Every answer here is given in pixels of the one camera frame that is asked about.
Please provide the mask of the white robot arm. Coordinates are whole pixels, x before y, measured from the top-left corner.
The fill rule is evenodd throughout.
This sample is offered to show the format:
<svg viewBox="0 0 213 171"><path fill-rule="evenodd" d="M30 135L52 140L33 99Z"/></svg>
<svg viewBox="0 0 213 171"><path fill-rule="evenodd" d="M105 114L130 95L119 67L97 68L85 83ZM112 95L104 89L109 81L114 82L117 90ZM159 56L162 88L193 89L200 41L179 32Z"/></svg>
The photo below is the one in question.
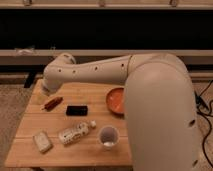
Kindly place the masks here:
<svg viewBox="0 0 213 171"><path fill-rule="evenodd" d="M120 84L134 171L200 171L194 88L185 64L168 53L77 64L61 54L43 73L53 94L66 82Z"/></svg>

